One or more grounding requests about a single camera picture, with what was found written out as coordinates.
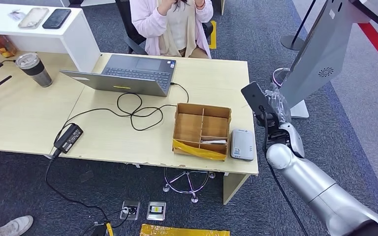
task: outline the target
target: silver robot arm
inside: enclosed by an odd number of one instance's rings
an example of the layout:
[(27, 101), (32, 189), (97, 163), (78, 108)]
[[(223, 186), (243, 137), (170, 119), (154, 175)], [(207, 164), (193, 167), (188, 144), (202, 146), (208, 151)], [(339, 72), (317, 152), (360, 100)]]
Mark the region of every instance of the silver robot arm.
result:
[(378, 236), (378, 214), (361, 204), (313, 162), (299, 133), (284, 123), (269, 134), (266, 158), (292, 185), (332, 236)]

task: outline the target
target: electrical socket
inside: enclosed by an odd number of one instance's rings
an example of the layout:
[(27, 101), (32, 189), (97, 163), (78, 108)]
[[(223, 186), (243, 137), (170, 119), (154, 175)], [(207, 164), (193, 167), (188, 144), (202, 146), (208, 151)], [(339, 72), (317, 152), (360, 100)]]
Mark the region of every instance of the electrical socket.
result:
[(130, 215), (136, 215), (138, 207), (136, 206), (124, 206), (123, 208), (126, 208), (123, 210), (124, 214), (130, 214)]
[(120, 219), (137, 220), (140, 211), (140, 202), (125, 200), (121, 209), (124, 210), (121, 211)]

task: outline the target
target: white shirt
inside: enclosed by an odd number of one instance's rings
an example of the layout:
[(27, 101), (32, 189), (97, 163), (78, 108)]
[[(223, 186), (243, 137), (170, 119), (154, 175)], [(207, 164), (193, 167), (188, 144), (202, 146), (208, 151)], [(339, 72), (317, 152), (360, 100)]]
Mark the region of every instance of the white shirt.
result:
[(188, 19), (191, 14), (190, 6), (180, 2), (180, 7), (176, 9), (173, 4), (167, 12), (167, 21), (177, 50), (184, 49), (188, 44)]

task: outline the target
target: stand base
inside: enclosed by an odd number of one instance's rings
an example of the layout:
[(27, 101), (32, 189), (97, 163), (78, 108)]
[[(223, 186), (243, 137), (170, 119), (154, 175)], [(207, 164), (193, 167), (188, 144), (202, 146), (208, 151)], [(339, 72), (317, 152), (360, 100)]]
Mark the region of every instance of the stand base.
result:
[(306, 108), (305, 101), (302, 100), (290, 109), (290, 116), (292, 118), (307, 119), (309, 118), (308, 109)]
[(295, 37), (294, 35), (283, 36), (281, 38), (281, 43), (287, 49), (299, 51), (304, 46), (305, 41), (302, 40), (301, 38), (296, 38), (295, 43), (292, 44), (294, 37)]

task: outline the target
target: travel mug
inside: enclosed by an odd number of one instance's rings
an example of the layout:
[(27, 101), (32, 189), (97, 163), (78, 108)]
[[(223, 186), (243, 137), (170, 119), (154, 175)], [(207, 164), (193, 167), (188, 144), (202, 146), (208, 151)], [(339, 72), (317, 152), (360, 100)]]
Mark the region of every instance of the travel mug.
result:
[(53, 83), (37, 53), (25, 53), (17, 58), (15, 64), (41, 87), (45, 88)]

